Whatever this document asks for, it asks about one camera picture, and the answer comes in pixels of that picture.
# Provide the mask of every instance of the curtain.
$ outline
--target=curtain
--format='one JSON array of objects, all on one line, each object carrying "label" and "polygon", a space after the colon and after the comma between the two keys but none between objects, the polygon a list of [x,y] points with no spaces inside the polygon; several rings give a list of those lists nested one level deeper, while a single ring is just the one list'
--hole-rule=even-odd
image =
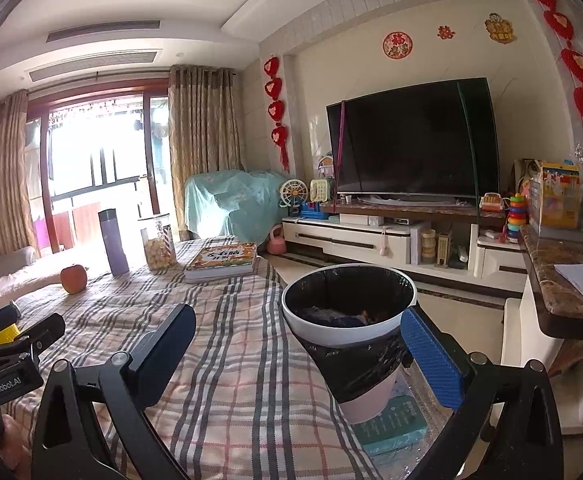
[{"label": "curtain", "polygon": [[0,255],[33,246],[36,237],[24,171],[27,92],[0,101]]},{"label": "curtain", "polygon": [[190,176],[241,170],[238,91],[228,68],[174,66],[169,73],[169,148],[175,212],[182,240],[184,185]]}]

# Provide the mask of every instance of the white tv cabinet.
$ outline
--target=white tv cabinet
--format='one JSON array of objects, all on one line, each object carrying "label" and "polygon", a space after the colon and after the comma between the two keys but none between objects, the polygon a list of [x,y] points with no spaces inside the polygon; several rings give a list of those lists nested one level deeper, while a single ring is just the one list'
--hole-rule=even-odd
[{"label": "white tv cabinet", "polygon": [[462,282],[521,294],[527,279],[520,246],[479,237],[477,224],[471,225],[467,270],[408,263],[411,260],[409,226],[391,225],[386,228],[385,243],[389,251],[382,256],[382,227],[305,218],[285,218],[282,225],[288,242],[313,246],[322,249],[325,254],[348,260],[442,278],[448,280],[449,286]]}]

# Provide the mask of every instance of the blue gripper pad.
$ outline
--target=blue gripper pad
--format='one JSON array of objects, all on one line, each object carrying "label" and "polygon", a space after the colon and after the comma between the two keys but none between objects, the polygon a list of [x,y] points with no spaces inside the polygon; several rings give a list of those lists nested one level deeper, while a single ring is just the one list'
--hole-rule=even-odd
[{"label": "blue gripper pad", "polygon": [[473,374],[467,354],[419,306],[403,312],[400,332],[438,402],[456,411]]}]

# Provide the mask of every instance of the drawer handle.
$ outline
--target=drawer handle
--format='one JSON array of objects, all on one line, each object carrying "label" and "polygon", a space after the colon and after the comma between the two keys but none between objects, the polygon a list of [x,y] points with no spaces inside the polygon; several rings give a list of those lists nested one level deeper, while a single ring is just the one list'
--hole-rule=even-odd
[{"label": "drawer handle", "polygon": [[504,265],[498,266],[498,270],[502,272],[514,272],[516,274],[527,274],[526,269],[519,269],[518,267],[507,267]]},{"label": "drawer handle", "polygon": [[373,244],[363,244],[361,242],[348,242],[346,240],[334,240],[333,238],[326,238],[323,236],[314,236],[314,235],[303,235],[302,233],[296,233],[296,238],[308,238],[310,240],[320,240],[321,242],[331,242],[332,244],[348,245],[351,247],[360,247],[363,249],[375,249],[376,248],[376,246]]}]

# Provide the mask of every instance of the chinese new year decoration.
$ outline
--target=chinese new year decoration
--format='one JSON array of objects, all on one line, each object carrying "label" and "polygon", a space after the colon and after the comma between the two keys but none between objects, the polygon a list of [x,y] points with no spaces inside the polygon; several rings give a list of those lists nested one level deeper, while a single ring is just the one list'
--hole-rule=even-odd
[{"label": "chinese new year decoration", "polygon": [[382,42],[382,50],[391,59],[402,59],[409,56],[414,48],[414,42],[404,32],[392,32]]},{"label": "chinese new year decoration", "polygon": [[583,54],[572,48],[572,40],[574,39],[574,25],[571,20],[562,12],[556,10],[558,0],[538,0],[547,10],[543,14],[545,21],[552,28],[552,30],[563,38],[567,43],[560,57],[582,86],[576,87],[574,90],[574,103],[583,118]]},{"label": "chinese new year decoration", "polygon": [[276,127],[271,131],[271,140],[280,148],[280,163],[286,173],[289,173],[289,153],[287,153],[287,137],[289,132],[287,126],[282,124],[282,117],[285,113],[284,101],[280,101],[278,97],[282,91],[282,79],[278,77],[278,69],[280,68],[280,59],[278,57],[271,57],[265,62],[262,69],[270,77],[264,85],[265,93],[272,99],[272,103],[267,107],[269,117],[275,122]]},{"label": "chinese new year decoration", "polygon": [[455,35],[456,33],[447,25],[441,25],[438,27],[438,37],[441,38],[441,40],[452,40]]},{"label": "chinese new year decoration", "polygon": [[507,44],[518,39],[513,34],[513,25],[511,22],[505,20],[500,14],[496,14],[495,12],[489,14],[489,19],[485,22],[485,27],[489,32],[489,37],[498,43]]}]

